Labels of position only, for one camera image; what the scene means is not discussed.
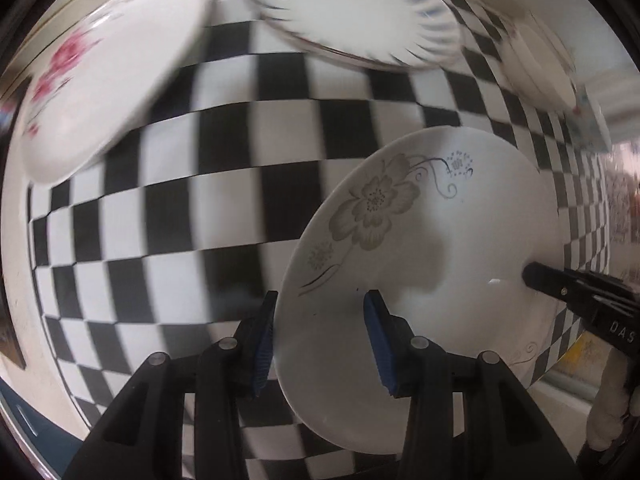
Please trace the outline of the white plate grey flower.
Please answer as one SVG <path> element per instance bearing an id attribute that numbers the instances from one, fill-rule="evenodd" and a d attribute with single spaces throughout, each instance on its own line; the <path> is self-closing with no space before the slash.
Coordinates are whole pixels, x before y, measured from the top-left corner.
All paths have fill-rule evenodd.
<path id="1" fill-rule="evenodd" d="M 558 310 L 525 285 L 531 262 L 562 266 L 560 220 L 515 146 L 466 127 L 386 145 L 323 202 L 286 270 L 274 366 L 288 405 L 340 448 L 401 450 L 410 403 L 378 376 L 363 318 L 372 289 L 416 335 L 459 356 L 495 351 L 531 385 Z"/>

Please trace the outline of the white plate blue leaf rim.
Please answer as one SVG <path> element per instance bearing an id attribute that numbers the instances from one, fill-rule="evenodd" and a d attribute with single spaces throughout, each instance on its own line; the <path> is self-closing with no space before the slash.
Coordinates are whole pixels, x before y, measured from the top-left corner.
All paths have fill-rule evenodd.
<path id="1" fill-rule="evenodd" d="M 462 53 L 444 0 L 253 0 L 260 17 L 306 50 L 377 70 L 428 70 Z"/>

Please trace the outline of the black white checkered mat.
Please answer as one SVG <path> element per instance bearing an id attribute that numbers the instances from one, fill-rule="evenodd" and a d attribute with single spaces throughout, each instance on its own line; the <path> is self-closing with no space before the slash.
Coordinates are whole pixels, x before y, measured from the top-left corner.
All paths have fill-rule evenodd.
<path id="1" fill-rule="evenodd" d="M 566 263 L 608 263 L 604 180 L 566 123 L 519 98 L 498 45 L 524 12 L 444 0 L 463 32 L 449 68 L 391 74 L 300 52 L 250 0 L 214 0 L 169 87 L 102 160 L 28 192 L 43 327 L 70 400 L 95 424 L 152 352 L 190 356 L 280 286 L 322 200 L 361 159 L 429 126 L 516 146 L 559 206 Z"/>

